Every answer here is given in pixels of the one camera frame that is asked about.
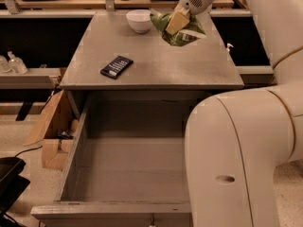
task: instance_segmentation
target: clear bottle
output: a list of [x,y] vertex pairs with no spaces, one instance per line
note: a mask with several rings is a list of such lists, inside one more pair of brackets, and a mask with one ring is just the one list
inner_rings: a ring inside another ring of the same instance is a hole
[[4,56],[0,56],[0,73],[9,72],[10,70],[8,60]]
[[8,55],[10,58],[9,66],[14,73],[24,74],[25,72],[27,72],[27,67],[20,58],[15,57],[11,51],[8,52]]

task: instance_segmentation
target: green bag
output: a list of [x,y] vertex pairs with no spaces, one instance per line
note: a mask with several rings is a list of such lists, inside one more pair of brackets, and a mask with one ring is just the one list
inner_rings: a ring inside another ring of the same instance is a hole
[[157,28],[162,39],[173,46],[184,46],[197,39],[206,37],[205,31],[197,20],[196,16],[190,15],[190,22],[174,35],[168,34],[165,30],[169,24],[171,13],[161,13],[154,9],[151,10],[151,21]]

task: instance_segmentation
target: open drawer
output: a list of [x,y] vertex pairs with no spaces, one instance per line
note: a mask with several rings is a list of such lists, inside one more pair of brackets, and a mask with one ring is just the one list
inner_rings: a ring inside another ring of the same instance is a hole
[[57,202],[31,212],[48,227],[191,226],[184,133],[203,96],[122,95],[89,94]]

